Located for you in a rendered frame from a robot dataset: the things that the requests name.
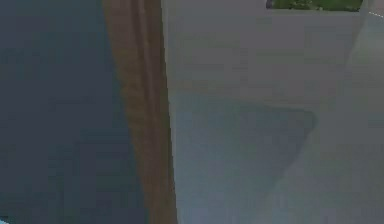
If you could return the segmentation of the brown wooden door frame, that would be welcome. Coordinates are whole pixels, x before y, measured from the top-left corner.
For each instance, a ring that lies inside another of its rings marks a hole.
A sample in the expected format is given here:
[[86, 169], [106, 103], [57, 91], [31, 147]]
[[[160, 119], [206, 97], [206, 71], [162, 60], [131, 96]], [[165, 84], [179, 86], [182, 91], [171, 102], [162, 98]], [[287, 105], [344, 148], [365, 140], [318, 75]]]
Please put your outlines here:
[[161, 0], [102, 0], [149, 224], [178, 224]]

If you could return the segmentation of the window with green view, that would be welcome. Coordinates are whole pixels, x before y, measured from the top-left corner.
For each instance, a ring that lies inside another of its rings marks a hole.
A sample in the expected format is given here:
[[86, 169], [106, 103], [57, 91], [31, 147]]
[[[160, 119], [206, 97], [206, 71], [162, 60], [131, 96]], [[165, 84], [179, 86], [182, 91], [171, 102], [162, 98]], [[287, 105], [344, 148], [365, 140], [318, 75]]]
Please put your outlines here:
[[266, 0], [267, 9], [358, 12], [363, 0]]

